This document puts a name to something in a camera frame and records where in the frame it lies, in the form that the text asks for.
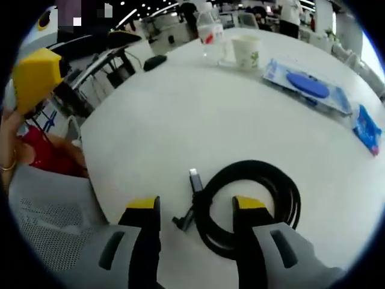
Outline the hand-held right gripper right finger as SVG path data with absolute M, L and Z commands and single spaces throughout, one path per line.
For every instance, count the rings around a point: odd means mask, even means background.
M 257 199 L 233 197 L 233 231 L 240 288 L 330 288 L 345 274 Z

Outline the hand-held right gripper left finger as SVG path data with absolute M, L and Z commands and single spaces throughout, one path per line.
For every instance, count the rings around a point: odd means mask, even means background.
M 157 288 L 160 198 L 129 202 L 117 225 L 101 227 L 81 252 L 72 288 Z

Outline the person's left hand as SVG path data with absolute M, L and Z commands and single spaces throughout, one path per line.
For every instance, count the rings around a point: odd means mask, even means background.
M 24 124 L 24 118 L 17 111 L 2 112 L 1 118 L 1 167 L 10 171 L 17 162 L 31 164 L 35 152 L 32 146 L 24 143 L 17 136 L 19 128 Z

